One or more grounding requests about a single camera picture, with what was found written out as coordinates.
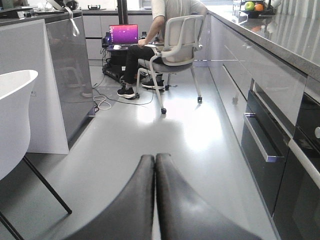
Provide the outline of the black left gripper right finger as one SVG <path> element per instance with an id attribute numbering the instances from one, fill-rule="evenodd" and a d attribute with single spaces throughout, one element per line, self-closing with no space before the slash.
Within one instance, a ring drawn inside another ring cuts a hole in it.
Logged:
<path id="1" fill-rule="evenodd" d="M 155 157 L 156 202 L 163 240 L 258 240 L 210 206 L 178 171 L 169 153 Z"/>

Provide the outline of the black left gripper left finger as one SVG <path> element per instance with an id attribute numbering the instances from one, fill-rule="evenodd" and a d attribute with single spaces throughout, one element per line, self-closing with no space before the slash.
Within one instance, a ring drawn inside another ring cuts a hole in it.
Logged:
<path id="1" fill-rule="evenodd" d="M 144 154 L 116 198 L 67 240 L 150 240 L 155 206 L 155 158 Z"/>

